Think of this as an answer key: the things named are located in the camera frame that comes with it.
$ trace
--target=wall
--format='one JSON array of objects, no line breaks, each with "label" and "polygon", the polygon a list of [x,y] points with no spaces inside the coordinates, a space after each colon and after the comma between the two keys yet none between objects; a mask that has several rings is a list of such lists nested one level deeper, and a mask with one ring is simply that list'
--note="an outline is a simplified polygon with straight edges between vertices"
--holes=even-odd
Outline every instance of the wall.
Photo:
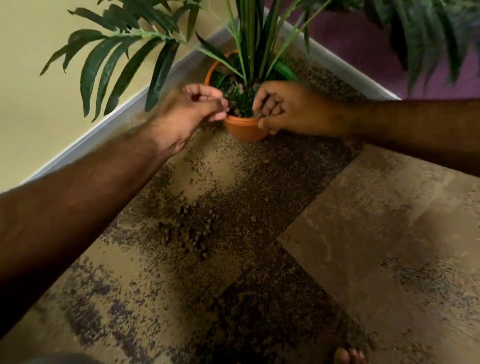
[{"label": "wall", "polygon": [[[94,44],[85,47],[70,63],[64,74],[61,60],[39,73],[51,54],[66,44],[68,35],[95,24],[71,16],[67,9],[82,6],[91,10],[97,0],[17,0],[2,1],[0,32],[4,34],[0,85],[0,191],[12,188],[80,139],[97,123],[83,118],[80,97],[80,71]],[[221,19],[228,19],[224,0],[212,0]],[[197,30],[210,37],[223,25],[206,12],[200,12]],[[132,47],[131,53],[141,46]],[[151,72],[160,51],[153,51],[123,94],[120,105],[150,83]],[[178,59],[190,52],[180,48]],[[126,63],[124,57],[110,81],[110,88]]]},{"label": "wall", "polygon": [[[298,16],[294,14],[288,21],[294,24]],[[312,22],[311,36],[388,90],[401,98],[408,97],[408,75],[390,49],[388,32],[370,23],[362,13],[321,13]],[[471,46],[455,85],[446,82],[448,65],[444,61],[432,76],[427,92],[423,92],[420,79],[411,98],[479,98],[478,69],[479,59]]]}]

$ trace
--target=person's right arm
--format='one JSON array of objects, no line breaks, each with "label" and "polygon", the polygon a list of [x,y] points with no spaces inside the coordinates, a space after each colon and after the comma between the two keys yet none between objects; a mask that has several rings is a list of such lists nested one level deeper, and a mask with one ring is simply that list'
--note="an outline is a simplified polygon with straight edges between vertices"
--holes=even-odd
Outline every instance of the person's right arm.
[{"label": "person's right arm", "polygon": [[480,100],[354,101],[289,82],[262,85],[259,127],[367,143],[480,177]]}]

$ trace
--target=baseboard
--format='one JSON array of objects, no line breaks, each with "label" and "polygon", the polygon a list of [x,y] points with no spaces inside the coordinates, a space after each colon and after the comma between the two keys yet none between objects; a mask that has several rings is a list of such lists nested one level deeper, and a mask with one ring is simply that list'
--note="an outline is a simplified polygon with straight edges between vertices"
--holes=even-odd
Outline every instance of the baseboard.
[{"label": "baseboard", "polygon": [[[265,8],[265,16],[268,14],[268,9]],[[280,36],[286,37],[293,26],[289,23],[284,23],[280,30]],[[213,45],[220,47],[230,39],[230,34],[223,28],[213,34],[208,40]],[[292,46],[303,49],[304,37],[303,33],[300,33],[292,42]],[[341,80],[345,81],[366,97],[375,100],[399,100],[400,98],[394,93],[375,82],[373,79],[357,70],[355,67],[345,62],[327,48],[323,47],[318,42],[311,39],[310,53],[308,55],[311,59],[314,59],[321,66],[325,67]],[[165,85],[165,89],[168,89],[172,85],[178,83],[189,72],[193,71],[200,63],[205,59],[205,55],[198,51],[191,52],[184,59],[177,62],[171,69],[170,74]],[[115,131],[122,126],[126,121],[133,118],[136,114],[140,113],[146,101],[148,87],[139,91],[130,100],[125,102],[112,114],[110,114],[105,120],[100,122],[97,127],[90,130],[87,134],[80,137],[77,141],[60,152],[50,162],[40,168],[32,176],[22,182],[26,183],[38,179],[48,173],[52,173],[61,167],[70,164],[78,158],[84,156],[89,151],[94,149],[97,145],[108,139],[109,136],[115,133]]]}]

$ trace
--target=yellow wall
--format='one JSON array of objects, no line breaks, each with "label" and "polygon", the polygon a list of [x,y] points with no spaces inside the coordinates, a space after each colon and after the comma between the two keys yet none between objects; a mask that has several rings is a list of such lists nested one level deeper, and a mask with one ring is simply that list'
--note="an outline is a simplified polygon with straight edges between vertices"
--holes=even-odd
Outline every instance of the yellow wall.
[{"label": "yellow wall", "polygon": [[[0,56],[0,191],[17,186],[102,122],[92,124],[91,116],[83,118],[80,97],[80,71],[94,44],[75,56],[66,74],[61,67],[62,60],[58,60],[39,77],[45,62],[66,44],[70,33],[95,28],[94,23],[68,14],[67,9],[86,7],[94,11],[98,9],[97,12],[101,13],[102,7],[96,2],[6,0],[0,3],[0,32],[4,35]],[[225,1],[212,0],[212,4],[220,18],[227,21]],[[210,14],[200,11],[199,34],[209,37],[221,27]],[[131,54],[135,49],[138,46],[132,47]],[[120,105],[150,83],[159,51],[150,54],[124,93]],[[188,48],[180,48],[177,60],[189,52]],[[110,81],[110,88],[125,63],[124,57]]]}]

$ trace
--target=potted plant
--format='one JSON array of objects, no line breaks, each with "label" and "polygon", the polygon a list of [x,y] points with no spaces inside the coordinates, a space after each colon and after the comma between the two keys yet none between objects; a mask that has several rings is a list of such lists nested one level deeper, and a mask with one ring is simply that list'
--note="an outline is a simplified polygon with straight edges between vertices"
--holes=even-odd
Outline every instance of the potted plant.
[{"label": "potted plant", "polygon": [[[477,0],[292,0],[284,11],[281,11],[284,1],[274,0],[267,17],[264,17],[264,0],[236,0],[238,20],[234,18],[230,3],[226,0],[230,17],[227,30],[235,39],[237,50],[224,55],[198,34],[201,45],[189,43],[200,9],[208,11],[221,22],[209,0],[170,1],[171,4],[167,0],[108,1],[111,4],[102,15],[86,8],[69,11],[72,15],[100,25],[106,32],[81,29],[72,33],[67,45],[52,55],[41,74],[62,56],[66,70],[70,60],[82,47],[100,41],[87,56],[80,76],[84,115],[87,116],[95,79],[106,60],[96,94],[96,120],[120,57],[128,57],[132,44],[145,41],[129,58],[113,86],[105,103],[104,115],[116,108],[119,97],[146,56],[155,47],[163,45],[148,90],[145,106],[148,111],[158,102],[179,45],[187,45],[216,60],[205,82],[221,88],[233,101],[232,115],[226,119],[226,126],[230,133],[245,141],[260,140],[266,136],[257,128],[251,111],[258,85],[267,79],[296,80],[282,56],[300,32],[304,33],[305,46],[309,49],[309,25],[321,11],[363,11],[376,25],[387,28],[392,49],[409,72],[409,91],[422,72],[425,72],[425,85],[428,83],[442,57],[448,59],[450,81],[455,82],[480,21],[480,1]],[[294,11],[301,11],[302,15],[284,43],[278,46],[279,30]],[[177,22],[186,12],[189,13],[188,27],[184,34]]]}]

